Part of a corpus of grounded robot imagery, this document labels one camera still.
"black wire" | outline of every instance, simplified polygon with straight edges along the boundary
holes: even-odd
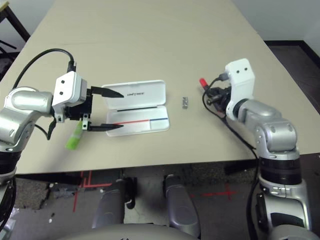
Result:
[[[253,182],[250,188],[250,192],[249,192],[249,196],[246,202],[246,221],[247,221],[247,227],[248,227],[248,231],[249,231],[249,235],[250,235],[250,239],[251,240],[257,240],[258,239],[258,235],[257,235],[257,231],[252,219],[252,198],[253,198],[253,194],[255,191],[255,188],[258,184],[258,169],[259,169],[259,159],[257,154],[254,151],[254,147],[249,144],[246,140],[244,140],[239,133],[237,133],[227,122],[227,115],[225,115],[224,117],[220,117],[218,114],[216,114],[215,112],[213,112],[211,109],[208,108],[208,106],[206,105],[205,102],[205,96],[207,94],[207,91],[212,87],[212,85],[217,82],[220,81],[219,78],[214,79],[210,85],[208,86],[208,88],[204,91],[203,95],[202,95],[202,103],[204,105],[204,107],[213,115],[215,115],[216,117],[218,117],[223,123],[224,125],[226,125],[226,127],[252,152],[252,154],[254,155],[254,158],[256,160],[256,167],[255,167],[255,172],[254,172],[254,177],[253,177]]]
[[[255,172],[254,172],[254,177],[253,177],[253,182],[251,185],[251,189],[249,192],[248,199],[246,201],[246,209],[245,209],[245,215],[246,215],[246,222],[247,222],[247,227],[249,231],[249,236],[251,240],[258,240],[258,235],[257,231],[255,228],[254,221],[252,219],[252,198],[253,194],[255,191],[255,188],[259,182],[258,180],[258,168],[259,168],[259,159],[256,157],[256,167],[255,167]]]
[[[41,126],[35,124],[34,125],[36,128],[38,128],[41,132],[43,132],[43,134],[45,135],[45,138],[48,138],[48,133],[46,132],[46,130],[44,130]]]
[[[205,107],[210,113],[212,113],[212,114],[215,115],[217,118],[219,118],[219,119],[224,123],[224,125],[226,125],[227,128],[228,128],[244,145],[246,145],[250,150],[255,149],[255,147],[253,147],[250,143],[248,143],[246,140],[244,140],[244,139],[239,135],[239,133],[237,133],[237,132],[229,125],[229,123],[227,122],[227,117],[226,117],[226,116],[220,117],[220,116],[219,116],[218,114],[216,114],[214,111],[212,111],[211,109],[209,109],[208,106],[206,105],[205,96],[206,96],[206,94],[207,94],[207,91],[208,91],[208,90],[211,88],[211,86],[212,86],[215,82],[217,82],[217,81],[220,81],[220,79],[219,79],[219,78],[214,79],[214,80],[210,83],[210,85],[208,86],[208,88],[204,91],[204,93],[203,93],[203,95],[202,95],[202,103],[203,103],[204,107]]]
[[[19,74],[18,78],[16,79],[14,85],[13,85],[13,88],[12,89],[15,89],[21,78],[23,77],[23,75],[26,73],[26,71],[28,70],[28,68],[36,61],[38,60],[39,58],[41,58],[42,56],[48,54],[48,53],[52,53],[52,52],[61,52],[61,53],[64,53],[66,55],[69,56],[70,58],[70,62],[74,63],[74,57],[72,56],[72,54],[64,49],[61,49],[61,48],[51,48],[51,49],[48,49],[48,50],[45,50],[41,53],[39,53],[37,56],[35,56],[24,68],[23,70],[21,71],[21,73]]]
[[[10,218],[10,214],[12,212],[12,210],[14,209],[15,206],[15,202],[16,202],[16,194],[17,194],[17,183],[16,183],[16,177],[13,176],[12,178],[12,196],[11,196],[11,205],[9,207],[9,211],[6,213],[6,216],[4,218],[4,220],[2,221],[1,225],[0,225],[0,232],[2,231],[2,229],[4,229],[8,219]]]

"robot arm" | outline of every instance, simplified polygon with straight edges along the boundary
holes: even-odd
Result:
[[[229,63],[220,80],[229,80],[231,87],[206,90],[206,103],[242,123],[254,135],[262,190],[256,206],[259,227],[269,233],[284,225],[311,230],[294,126],[275,108],[253,99],[255,75],[247,59]]]
[[[64,52],[70,55],[68,73],[56,80],[54,94],[38,91],[32,87],[17,87],[23,73],[30,65],[50,52]],[[30,61],[19,75],[13,89],[5,97],[4,107],[0,111],[0,231],[12,211],[15,196],[16,164],[28,143],[36,121],[41,117],[54,117],[49,126],[47,139],[56,123],[66,119],[82,120],[82,129],[86,131],[105,132],[122,127],[119,124],[101,124],[92,126],[93,94],[108,98],[123,98],[116,91],[95,87],[87,88],[87,82],[75,70],[73,57],[63,49],[49,49],[38,54]]]

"white wall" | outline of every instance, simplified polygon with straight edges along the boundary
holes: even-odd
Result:
[[[320,21],[320,0],[233,2],[264,40],[303,40]]]
[[[53,2],[54,0],[9,0],[9,7],[29,34],[32,34],[47,14]],[[8,52],[19,52],[25,45],[25,41],[7,19],[0,23],[0,40],[18,48],[14,50],[1,44],[1,47]]]
[[[320,56],[320,20],[310,29],[303,40]]]

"red line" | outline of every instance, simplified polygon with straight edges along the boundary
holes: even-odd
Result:
[[[75,192],[75,195],[74,195],[73,212],[76,211],[77,199],[78,199],[78,191],[76,191],[76,192]]]
[[[137,121],[122,121],[122,122],[115,122],[114,124],[133,124],[133,123],[140,123],[140,122],[149,122],[149,119],[145,119],[145,120],[137,120]]]
[[[100,188],[100,187],[109,187],[112,183],[102,183],[102,184],[90,184],[84,185],[84,188]]]
[[[236,194],[236,191],[222,191],[222,192],[208,192],[208,193],[202,193],[202,197],[211,197],[211,196],[222,196],[222,195],[231,195],[231,194]]]
[[[81,171],[80,176],[81,176],[81,178],[84,177],[84,171]]]
[[[92,175],[92,170],[89,171],[89,179],[88,179],[88,184],[91,184],[91,175]]]
[[[225,183],[224,184],[224,187],[225,187],[225,190],[226,190],[226,192],[227,192],[227,194],[228,194],[228,200],[229,201],[231,201],[231,194],[230,194],[230,189],[229,189],[229,183]]]

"table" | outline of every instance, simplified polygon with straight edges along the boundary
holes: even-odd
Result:
[[[202,106],[198,82],[215,78],[240,58],[248,58],[255,72],[255,98],[296,127],[300,152],[320,151],[320,116],[230,0],[57,0],[0,83],[0,104],[27,62],[49,48],[70,51],[88,87],[164,80],[170,129],[123,137],[85,132],[73,151],[65,144],[76,121],[58,124],[50,141],[35,129],[17,164],[19,174],[252,158]],[[64,54],[46,55],[20,86],[53,92],[67,63]],[[182,108],[182,97],[188,97],[188,109]],[[95,96],[93,124],[105,123],[106,113],[102,97]],[[47,128],[51,120],[42,117],[37,124]],[[233,125],[254,143],[247,130]]]

